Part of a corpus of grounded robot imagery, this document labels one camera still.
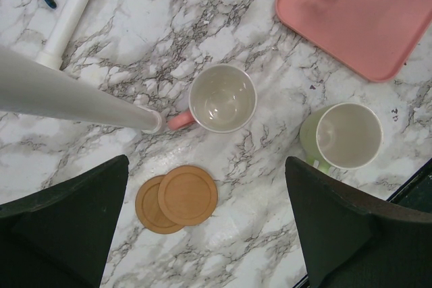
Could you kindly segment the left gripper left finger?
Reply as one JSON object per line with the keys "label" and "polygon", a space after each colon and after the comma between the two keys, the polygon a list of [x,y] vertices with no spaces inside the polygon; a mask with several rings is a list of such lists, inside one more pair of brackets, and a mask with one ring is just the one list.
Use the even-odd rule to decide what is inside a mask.
{"label": "left gripper left finger", "polygon": [[128,182],[120,155],[1,205],[2,287],[99,287]]}

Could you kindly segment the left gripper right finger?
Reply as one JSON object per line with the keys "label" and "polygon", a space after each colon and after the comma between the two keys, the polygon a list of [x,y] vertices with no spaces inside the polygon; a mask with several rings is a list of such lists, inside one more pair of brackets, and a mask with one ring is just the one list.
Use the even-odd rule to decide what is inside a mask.
{"label": "left gripper right finger", "polygon": [[286,160],[307,275],[301,287],[430,287],[431,164],[382,200]]}

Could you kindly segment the pink serving tray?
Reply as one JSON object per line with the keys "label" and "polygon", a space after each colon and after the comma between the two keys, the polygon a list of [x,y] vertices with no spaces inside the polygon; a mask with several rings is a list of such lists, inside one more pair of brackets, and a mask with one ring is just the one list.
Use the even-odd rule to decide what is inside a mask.
{"label": "pink serving tray", "polygon": [[358,75],[385,82],[431,23],[431,0],[276,0],[280,21]]}

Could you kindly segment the green mug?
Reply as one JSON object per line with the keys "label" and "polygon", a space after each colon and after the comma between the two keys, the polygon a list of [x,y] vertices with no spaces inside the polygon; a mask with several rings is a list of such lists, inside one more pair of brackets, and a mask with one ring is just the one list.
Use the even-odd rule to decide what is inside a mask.
{"label": "green mug", "polygon": [[359,103],[340,103],[311,113],[300,128],[306,163],[327,173],[368,165],[379,154],[383,128],[378,116]]}

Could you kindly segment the cork coaster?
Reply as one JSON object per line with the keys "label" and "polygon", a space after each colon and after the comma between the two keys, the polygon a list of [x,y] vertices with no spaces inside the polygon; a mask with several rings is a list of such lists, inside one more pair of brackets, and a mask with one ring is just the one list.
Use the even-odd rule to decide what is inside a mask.
{"label": "cork coaster", "polygon": [[135,210],[138,219],[149,231],[171,234],[183,229],[184,226],[169,220],[159,206],[159,185],[164,177],[153,177],[140,187],[135,199]]}
{"label": "cork coaster", "polygon": [[206,221],[216,208],[217,186],[204,169],[183,165],[162,178],[158,201],[169,220],[183,226],[198,225]]}

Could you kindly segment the white pvc pipe frame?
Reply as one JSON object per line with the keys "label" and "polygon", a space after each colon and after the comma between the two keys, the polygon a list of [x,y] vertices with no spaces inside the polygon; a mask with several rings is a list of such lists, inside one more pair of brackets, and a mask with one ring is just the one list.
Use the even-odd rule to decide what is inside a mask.
{"label": "white pvc pipe frame", "polygon": [[139,129],[156,134],[165,120],[60,71],[62,55],[89,0],[67,0],[35,60],[1,47],[1,110]]}

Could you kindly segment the pink mug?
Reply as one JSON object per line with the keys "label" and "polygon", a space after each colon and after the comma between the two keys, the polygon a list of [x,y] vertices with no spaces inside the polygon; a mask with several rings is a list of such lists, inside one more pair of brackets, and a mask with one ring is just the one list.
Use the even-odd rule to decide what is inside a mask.
{"label": "pink mug", "polygon": [[197,123],[210,132],[226,134],[243,128],[257,107],[257,91],[250,76],[229,64],[200,72],[191,84],[188,110],[170,119],[170,130]]}

